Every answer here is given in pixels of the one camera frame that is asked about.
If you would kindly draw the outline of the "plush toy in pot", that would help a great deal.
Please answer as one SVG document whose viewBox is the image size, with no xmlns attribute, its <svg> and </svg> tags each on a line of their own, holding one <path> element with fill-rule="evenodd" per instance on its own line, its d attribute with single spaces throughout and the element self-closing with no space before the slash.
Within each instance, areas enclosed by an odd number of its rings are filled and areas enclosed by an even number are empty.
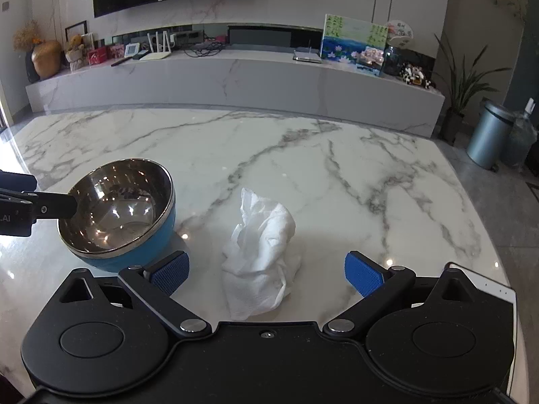
<svg viewBox="0 0 539 404">
<path fill-rule="evenodd" d="M 84 66 L 84 49 L 85 46 L 80 34 L 73 36 L 68 40 L 65 57 L 69 64 L 71 72 L 76 71 Z"/>
</svg>

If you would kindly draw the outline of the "grey trash can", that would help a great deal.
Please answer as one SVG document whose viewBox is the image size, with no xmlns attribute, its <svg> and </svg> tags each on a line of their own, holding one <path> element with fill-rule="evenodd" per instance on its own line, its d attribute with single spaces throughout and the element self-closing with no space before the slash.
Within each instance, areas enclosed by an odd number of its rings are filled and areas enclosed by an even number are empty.
<svg viewBox="0 0 539 404">
<path fill-rule="evenodd" d="M 467 146 L 467 156 L 484 170 L 491 170 L 502 153 L 515 120 L 516 115 L 512 111 L 483 98 L 480 120 Z"/>
</svg>

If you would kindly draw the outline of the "white tablet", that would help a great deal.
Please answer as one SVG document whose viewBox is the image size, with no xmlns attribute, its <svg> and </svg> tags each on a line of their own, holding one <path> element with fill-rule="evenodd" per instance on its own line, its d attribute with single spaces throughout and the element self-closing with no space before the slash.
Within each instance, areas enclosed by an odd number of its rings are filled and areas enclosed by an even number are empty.
<svg viewBox="0 0 539 404">
<path fill-rule="evenodd" d="M 452 269 L 461 270 L 467 276 L 467 278 L 471 281 L 474 287 L 476 287 L 480 291 L 490 296 L 499 298 L 500 300 L 503 300 L 504 302 L 511 305 L 512 307 L 512 343 L 513 343 L 514 355 L 512 357 L 512 364 L 509 370 L 508 384 L 503 389 L 503 391 L 507 395 L 510 395 L 512 392 L 512 383 L 514 379 L 514 371 L 515 371 L 515 364 L 516 364 L 516 357 L 517 357 L 517 343 L 518 343 L 517 297 L 516 297 L 515 291 L 506 284 L 499 283 L 495 281 L 494 279 L 491 279 L 483 274 L 479 274 L 467 267 L 464 267 L 454 262 L 448 262 L 447 264 L 445 264 L 444 268 L 445 269 L 452 268 Z"/>
</svg>

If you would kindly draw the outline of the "water jug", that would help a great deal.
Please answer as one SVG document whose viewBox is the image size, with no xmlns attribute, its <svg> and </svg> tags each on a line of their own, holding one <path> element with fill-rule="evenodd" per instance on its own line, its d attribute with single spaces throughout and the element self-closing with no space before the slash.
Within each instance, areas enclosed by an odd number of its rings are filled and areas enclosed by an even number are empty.
<svg viewBox="0 0 539 404">
<path fill-rule="evenodd" d="M 513 169 L 522 169 L 531 146 L 537 141 L 537 129 L 531 122 L 536 102 L 528 99 L 525 109 L 517 114 L 512 131 L 503 149 L 502 162 Z"/>
</svg>

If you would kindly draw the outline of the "blue steel bowl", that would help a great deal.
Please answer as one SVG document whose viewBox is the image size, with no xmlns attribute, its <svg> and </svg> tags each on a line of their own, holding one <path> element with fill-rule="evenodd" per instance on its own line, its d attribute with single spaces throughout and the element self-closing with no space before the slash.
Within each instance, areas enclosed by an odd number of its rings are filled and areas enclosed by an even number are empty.
<svg viewBox="0 0 539 404">
<path fill-rule="evenodd" d="M 77 212 L 58 221 L 75 256 L 107 272 L 148 265 L 164 252 L 176 223 L 176 191 L 169 171 L 146 159 L 96 168 L 68 192 Z"/>
</svg>

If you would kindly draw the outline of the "lotus painting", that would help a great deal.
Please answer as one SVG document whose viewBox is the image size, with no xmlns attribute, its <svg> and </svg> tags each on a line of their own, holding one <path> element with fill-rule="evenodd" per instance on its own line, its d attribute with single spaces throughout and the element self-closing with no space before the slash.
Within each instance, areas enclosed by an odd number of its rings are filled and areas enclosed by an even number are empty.
<svg viewBox="0 0 539 404">
<path fill-rule="evenodd" d="M 320 57 L 341 68 L 379 76 L 387 35 L 387 26 L 326 14 Z"/>
</svg>

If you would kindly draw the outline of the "potted green plant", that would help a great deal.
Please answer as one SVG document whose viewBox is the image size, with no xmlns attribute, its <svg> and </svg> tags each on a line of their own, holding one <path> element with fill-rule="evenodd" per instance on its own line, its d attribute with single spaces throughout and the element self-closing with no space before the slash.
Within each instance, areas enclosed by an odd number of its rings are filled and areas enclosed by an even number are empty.
<svg viewBox="0 0 539 404">
<path fill-rule="evenodd" d="M 462 55 L 462 61 L 458 64 L 449 39 L 442 34 L 435 36 L 439 51 L 449 66 L 449 77 L 444 77 L 437 73 L 437 76 L 444 82 L 449 92 L 449 108 L 445 112 L 438 138 L 453 145 L 458 131 L 465 117 L 465 109 L 471 99 L 480 93 L 498 92 L 485 78 L 496 73 L 509 71 L 510 67 L 498 67 L 487 70 L 479 70 L 478 64 L 488 50 L 485 45 L 477 56 L 472 59 L 471 64 L 467 62 L 466 56 Z"/>
</svg>

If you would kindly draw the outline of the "marble tv console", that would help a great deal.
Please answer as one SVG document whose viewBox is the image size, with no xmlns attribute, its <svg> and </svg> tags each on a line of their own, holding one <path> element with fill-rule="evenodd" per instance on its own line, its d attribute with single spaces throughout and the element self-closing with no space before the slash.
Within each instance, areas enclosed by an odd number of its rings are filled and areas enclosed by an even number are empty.
<svg viewBox="0 0 539 404">
<path fill-rule="evenodd" d="M 114 105 L 245 108 L 321 116 L 430 137 L 444 96 L 290 53 L 225 49 L 191 58 L 105 62 L 27 86 L 34 112 Z"/>
</svg>

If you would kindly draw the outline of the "red tissue box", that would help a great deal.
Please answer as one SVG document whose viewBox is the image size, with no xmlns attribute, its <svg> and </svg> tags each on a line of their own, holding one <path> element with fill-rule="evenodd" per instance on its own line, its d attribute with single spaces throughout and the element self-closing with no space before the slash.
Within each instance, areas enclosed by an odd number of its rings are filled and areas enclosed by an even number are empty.
<svg viewBox="0 0 539 404">
<path fill-rule="evenodd" d="M 90 66 L 99 65 L 106 62 L 108 57 L 108 49 L 106 46 L 102 46 L 96 49 L 92 49 L 87 54 L 88 63 Z"/>
</svg>

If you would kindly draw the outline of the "golden round vase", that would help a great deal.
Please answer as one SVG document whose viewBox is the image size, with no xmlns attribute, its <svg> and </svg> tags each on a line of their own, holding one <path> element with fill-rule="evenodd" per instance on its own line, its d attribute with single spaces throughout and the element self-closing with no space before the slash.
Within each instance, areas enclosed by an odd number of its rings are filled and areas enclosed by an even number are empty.
<svg viewBox="0 0 539 404">
<path fill-rule="evenodd" d="M 60 71 L 62 46 L 57 40 L 49 40 L 34 47 L 32 62 L 41 79 L 55 76 Z"/>
</svg>

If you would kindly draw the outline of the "white paper towel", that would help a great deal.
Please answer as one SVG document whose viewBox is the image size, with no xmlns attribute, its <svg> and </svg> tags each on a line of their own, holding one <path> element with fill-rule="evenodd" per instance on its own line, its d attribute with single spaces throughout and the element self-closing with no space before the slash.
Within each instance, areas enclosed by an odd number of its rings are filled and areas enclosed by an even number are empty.
<svg viewBox="0 0 539 404">
<path fill-rule="evenodd" d="M 241 222 L 223 248 L 223 289 L 230 316 L 244 321 L 277 309 L 302 263 L 296 223 L 281 203 L 244 188 Z"/>
</svg>

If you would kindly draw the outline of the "white wifi router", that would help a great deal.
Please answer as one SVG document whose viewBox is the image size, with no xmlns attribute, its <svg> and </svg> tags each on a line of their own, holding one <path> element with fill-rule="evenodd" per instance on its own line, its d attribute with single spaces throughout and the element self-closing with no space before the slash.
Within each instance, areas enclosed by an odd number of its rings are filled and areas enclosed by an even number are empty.
<svg viewBox="0 0 539 404">
<path fill-rule="evenodd" d="M 141 61 L 162 60 L 172 55 L 172 46 L 170 37 L 166 30 L 159 33 L 156 31 L 153 35 L 147 35 L 147 52 L 140 58 Z"/>
</svg>

